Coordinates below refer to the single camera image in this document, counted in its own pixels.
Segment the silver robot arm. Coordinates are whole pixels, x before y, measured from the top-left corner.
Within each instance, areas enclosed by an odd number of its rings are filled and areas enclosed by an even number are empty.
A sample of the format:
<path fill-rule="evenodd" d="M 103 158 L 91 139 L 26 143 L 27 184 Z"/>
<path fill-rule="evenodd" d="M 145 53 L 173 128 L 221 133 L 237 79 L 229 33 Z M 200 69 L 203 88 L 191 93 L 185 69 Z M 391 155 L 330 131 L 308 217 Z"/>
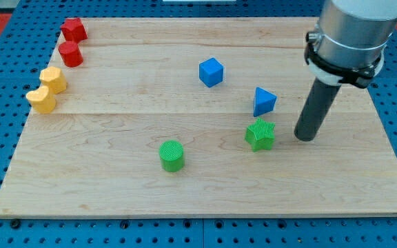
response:
<path fill-rule="evenodd" d="M 397 25 L 397 0 L 326 0 L 306 34 L 305 61 L 329 86 L 366 88 L 383 68 Z"/>

